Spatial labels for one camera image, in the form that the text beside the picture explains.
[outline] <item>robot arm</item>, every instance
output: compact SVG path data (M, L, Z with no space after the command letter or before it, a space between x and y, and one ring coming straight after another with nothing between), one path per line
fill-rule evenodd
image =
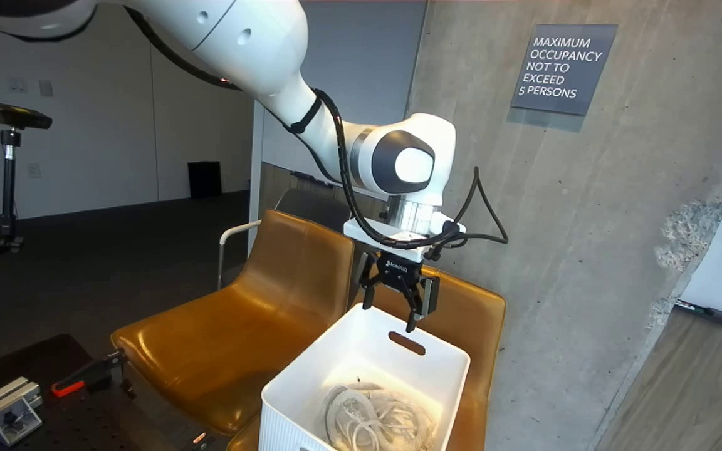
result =
M382 252L378 277L369 277L372 263L363 270L366 307L372 285L383 282L408 298L408 329L414 316L433 311L433 301L419 297L419 268L426 244L447 242L443 233L456 228L439 214L456 146L448 121L426 114L389 126L342 121L300 75L309 21L299 0L0 0L0 30L32 40L73 36L97 2L139 10L211 74L255 99L330 182L342 182L345 199L348 178L374 197L398 199L389 224L366 222L352 204L357 222L345 224L345 237Z

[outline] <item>occupancy sign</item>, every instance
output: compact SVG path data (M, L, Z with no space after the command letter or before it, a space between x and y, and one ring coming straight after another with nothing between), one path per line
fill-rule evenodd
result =
M616 26L537 26L512 109L587 116Z

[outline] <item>white plastic box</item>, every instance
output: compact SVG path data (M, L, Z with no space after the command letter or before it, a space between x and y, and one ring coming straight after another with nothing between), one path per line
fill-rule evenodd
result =
M391 339L406 336L423 353ZM261 391L261 451L330 451L325 407L337 386L377 383L406 394L433 425L443 451L458 411L468 357L378 308L352 308Z

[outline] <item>orange chair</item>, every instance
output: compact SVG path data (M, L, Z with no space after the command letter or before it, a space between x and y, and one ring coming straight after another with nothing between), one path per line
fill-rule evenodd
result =
M442 285L436 311L421 322L419 329L463 349L471 359L448 451L481 451L486 446L486 416L507 301L436 268L423 268L423 274L439 277ZM394 289L378 285L374 307L398 318L408 318L408 307ZM245 425L228 443L228 451L255 451L258 431L258 418Z
M268 210L226 289L114 332L174 407L226 437L258 418L261 389L352 303L353 244Z

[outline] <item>concrete wall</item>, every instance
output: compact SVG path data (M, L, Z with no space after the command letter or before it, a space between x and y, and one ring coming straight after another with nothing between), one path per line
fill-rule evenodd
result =
M619 26L581 123L508 109L537 22ZM411 110L458 126L447 210L480 165L512 233L442 260L508 298L486 448L592 448L688 277L654 260L664 219L722 204L722 2L436 0Z
M21 219L185 199L190 160L248 189L248 100L166 64L120 7L62 42L0 36L0 104L56 118L22 133Z

